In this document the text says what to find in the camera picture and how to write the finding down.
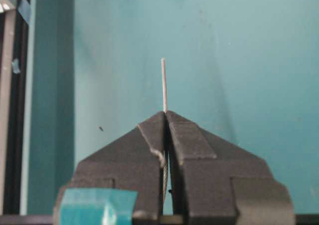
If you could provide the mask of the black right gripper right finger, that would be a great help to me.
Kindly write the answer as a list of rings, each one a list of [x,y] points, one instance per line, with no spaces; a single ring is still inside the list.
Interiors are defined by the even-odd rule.
[[[295,224],[289,192],[264,159],[172,111],[166,117],[188,224]]]

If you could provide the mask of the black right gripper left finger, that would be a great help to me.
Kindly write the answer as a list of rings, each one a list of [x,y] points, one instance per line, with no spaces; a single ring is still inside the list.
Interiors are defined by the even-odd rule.
[[[132,225],[157,225],[163,209],[166,116],[158,112],[132,131],[80,161],[61,187],[53,210],[59,225],[62,197],[69,188],[109,188],[138,192]]]

